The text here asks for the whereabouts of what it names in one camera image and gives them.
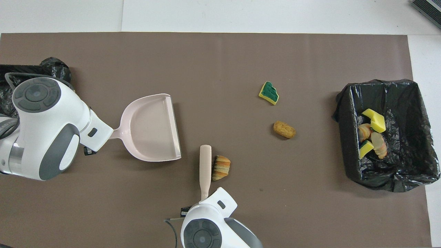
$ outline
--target dustpan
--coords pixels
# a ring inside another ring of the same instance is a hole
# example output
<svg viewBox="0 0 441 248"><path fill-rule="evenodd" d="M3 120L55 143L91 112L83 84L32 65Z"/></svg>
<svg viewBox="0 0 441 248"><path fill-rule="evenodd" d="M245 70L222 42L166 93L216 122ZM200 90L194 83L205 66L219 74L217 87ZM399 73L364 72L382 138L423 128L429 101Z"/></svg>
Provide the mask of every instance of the dustpan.
<svg viewBox="0 0 441 248"><path fill-rule="evenodd" d="M129 153L143 161L181 158L171 96L156 94L133 101L109 139L121 139Z"/></svg>

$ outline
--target white table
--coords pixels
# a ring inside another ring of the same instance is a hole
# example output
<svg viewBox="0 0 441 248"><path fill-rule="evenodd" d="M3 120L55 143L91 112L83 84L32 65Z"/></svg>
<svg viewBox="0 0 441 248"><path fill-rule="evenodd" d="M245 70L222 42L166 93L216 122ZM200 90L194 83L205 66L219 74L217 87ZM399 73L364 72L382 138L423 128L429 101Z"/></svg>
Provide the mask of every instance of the white table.
<svg viewBox="0 0 441 248"><path fill-rule="evenodd" d="M408 35L441 156L441 30L408 0L0 1L0 34L119 31ZM441 246L441 183L426 186L426 196L432 246Z"/></svg>

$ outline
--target beige handle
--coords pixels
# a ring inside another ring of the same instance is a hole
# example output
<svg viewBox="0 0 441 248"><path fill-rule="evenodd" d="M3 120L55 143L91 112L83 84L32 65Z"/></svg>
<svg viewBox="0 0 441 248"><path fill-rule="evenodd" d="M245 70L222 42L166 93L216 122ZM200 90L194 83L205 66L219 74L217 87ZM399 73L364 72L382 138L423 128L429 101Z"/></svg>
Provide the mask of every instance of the beige handle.
<svg viewBox="0 0 441 248"><path fill-rule="evenodd" d="M201 201L207 199L211 184L211 146L201 145L199 150L199 185Z"/></svg>

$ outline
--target black plastic bag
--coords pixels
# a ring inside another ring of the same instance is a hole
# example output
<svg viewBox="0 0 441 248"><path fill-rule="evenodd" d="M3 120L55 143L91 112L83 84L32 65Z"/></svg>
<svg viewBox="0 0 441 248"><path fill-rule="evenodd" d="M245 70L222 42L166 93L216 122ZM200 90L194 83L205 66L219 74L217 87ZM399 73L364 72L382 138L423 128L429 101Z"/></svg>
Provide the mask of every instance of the black plastic bag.
<svg viewBox="0 0 441 248"><path fill-rule="evenodd" d="M54 57L49 57L43 60L40 65L0 65L0 113L13 118L16 118L18 114L12 104L12 89L4 77L8 72L43 74L66 80L69 83L71 82L71 71L69 70L69 67L61 60ZM28 79L29 78L25 76L11 77L15 86Z"/></svg>
<svg viewBox="0 0 441 248"><path fill-rule="evenodd" d="M430 123L418 84L408 79L348 84L336 98L346 176L373 190L406 192L440 178ZM385 118L382 133L388 154L374 151L359 159L357 126L369 123L361 113L372 109Z"/></svg>

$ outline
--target brown mat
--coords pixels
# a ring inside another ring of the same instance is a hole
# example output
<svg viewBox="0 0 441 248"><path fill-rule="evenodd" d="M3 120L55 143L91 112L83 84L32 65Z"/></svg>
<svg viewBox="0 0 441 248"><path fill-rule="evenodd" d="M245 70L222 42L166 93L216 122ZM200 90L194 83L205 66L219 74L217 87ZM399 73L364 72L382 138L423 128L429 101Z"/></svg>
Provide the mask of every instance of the brown mat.
<svg viewBox="0 0 441 248"><path fill-rule="evenodd" d="M424 187L366 189L346 178L335 95L347 83L412 79L406 36L336 34L2 34L0 64L55 56L78 95L117 128L124 108L172 96L183 157L148 163L119 140L40 182L0 177L0 243L22 247L174 247L164 218L197 203L199 146L231 159L212 183L264 247L431 246ZM272 106L257 94L277 88ZM272 132L281 120L297 136ZM178 232L180 222L175 223Z"/></svg>

